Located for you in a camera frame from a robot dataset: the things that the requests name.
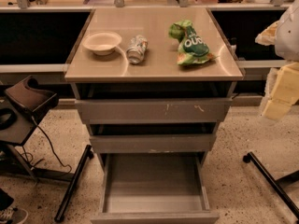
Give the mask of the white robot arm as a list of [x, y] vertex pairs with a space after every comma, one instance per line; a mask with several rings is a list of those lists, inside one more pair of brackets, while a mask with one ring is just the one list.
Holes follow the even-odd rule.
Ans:
[[258, 34], [255, 42], [274, 45], [276, 55], [290, 62], [279, 69], [270, 69], [260, 104], [261, 117], [278, 121], [299, 101], [299, 0]]

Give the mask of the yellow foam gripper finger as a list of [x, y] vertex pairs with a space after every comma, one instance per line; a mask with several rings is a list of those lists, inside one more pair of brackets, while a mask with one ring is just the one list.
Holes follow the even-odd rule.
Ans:
[[256, 36], [255, 42], [263, 46], [274, 45], [276, 42], [277, 28], [278, 21], [275, 21]]
[[299, 63], [271, 68], [262, 99], [262, 116], [280, 120], [299, 101]]

